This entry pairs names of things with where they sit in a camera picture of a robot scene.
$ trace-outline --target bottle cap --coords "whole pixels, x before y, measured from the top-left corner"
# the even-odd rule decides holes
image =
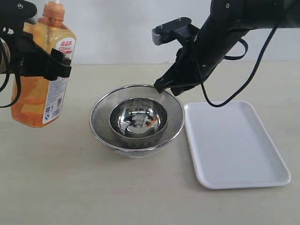
[[[43,16],[50,17],[55,20],[64,21],[65,10],[62,4],[59,1],[49,1],[48,4],[45,4]]]

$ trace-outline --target mesh strainer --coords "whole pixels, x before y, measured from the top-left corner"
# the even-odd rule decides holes
[[[115,138],[110,126],[110,115],[120,103],[133,98],[148,98],[160,103],[167,111],[168,126],[158,143],[141,149],[129,149]],[[144,157],[152,155],[166,146],[181,131],[184,124],[184,109],[177,98],[168,91],[161,94],[150,85],[130,85],[118,88],[102,97],[92,108],[90,127],[96,138],[107,147],[127,157]]]

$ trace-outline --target beige tabletop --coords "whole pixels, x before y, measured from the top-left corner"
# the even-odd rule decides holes
[[[219,66],[206,83],[210,98],[225,100],[253,65]],[[17,123],[9,109],[1,109],[0,224],[300,224],[300,63],[264,62],[236,98],[255,107],[291,171],[291,183],[222,191],[197,182],[184,129],[162,152],[139,159],[117,155],[90,131],[90,110],[101,96],[126,84],[153,84],[168,67],[74,66],[62,115],[45,128]],[[2,105],[10,88],[0,95]],[[200,87],[180,100],[203,101]]]

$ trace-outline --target dish soap bottle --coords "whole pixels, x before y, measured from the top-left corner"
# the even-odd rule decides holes
[[[54,48],[72,60],[76,37],[63,24],[65,10],[59,0],[45,4],[43,17],[34,25],[26,23],[24,31],[49,54]],[[11,107],[12,117],[30,127],[40,128],[58,119],[66,92],[68,78],[48,81],[43,77],[21,77],[22,91],[17,103]],[[14,83],[12,99],[16,97]]]

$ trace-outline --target white plastic tray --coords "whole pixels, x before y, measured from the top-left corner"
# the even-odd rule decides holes
[[[209,189],[287,185],[291,174],[253,106],[232,101],[185,105],[196,176]]]

